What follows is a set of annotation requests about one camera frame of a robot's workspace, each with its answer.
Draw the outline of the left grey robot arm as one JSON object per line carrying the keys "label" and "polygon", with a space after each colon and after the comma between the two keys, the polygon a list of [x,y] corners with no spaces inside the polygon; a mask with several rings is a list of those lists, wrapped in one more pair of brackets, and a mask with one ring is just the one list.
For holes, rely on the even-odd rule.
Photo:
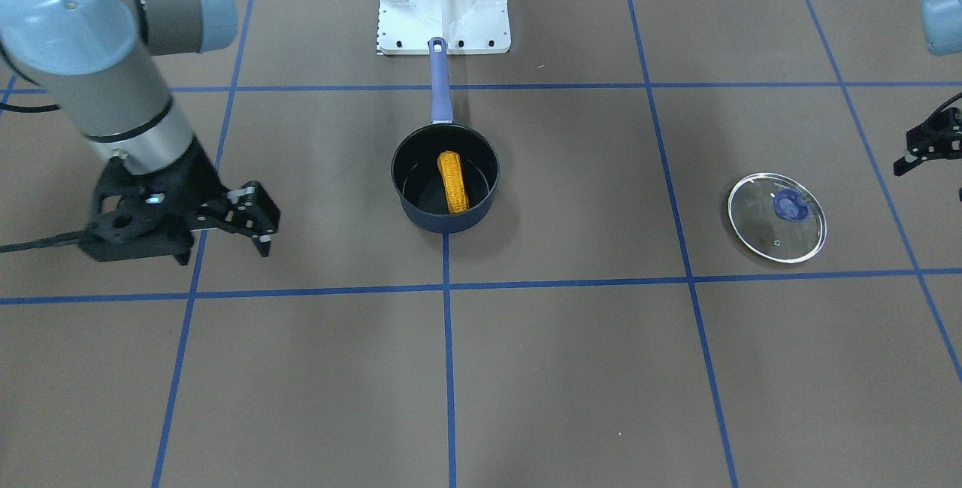
{"label": "left grey robot arm", "polygon": [[[961,0],[921,0],[921,21],[928,53],[947,56],[961,52]],[[938,105],[921,124],[905,134],[905,155],[893,164],[901,177],[932,160],[961,158],[961,94]]]}

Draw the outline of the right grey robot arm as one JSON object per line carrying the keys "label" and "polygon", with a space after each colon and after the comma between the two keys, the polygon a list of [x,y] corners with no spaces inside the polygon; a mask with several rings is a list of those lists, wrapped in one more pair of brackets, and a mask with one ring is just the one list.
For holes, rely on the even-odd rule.
{"label": "right grey robot arm", "polygon": [[234,0],[2,0],[2,60],[54,98],[105,163],[80,231],[4,245],[75,244],[99,262],[171,256],[186,265],[195,232],[249,238],[268,257],[281,213],[259,182],[223,186],[155,63],[223,50]]}

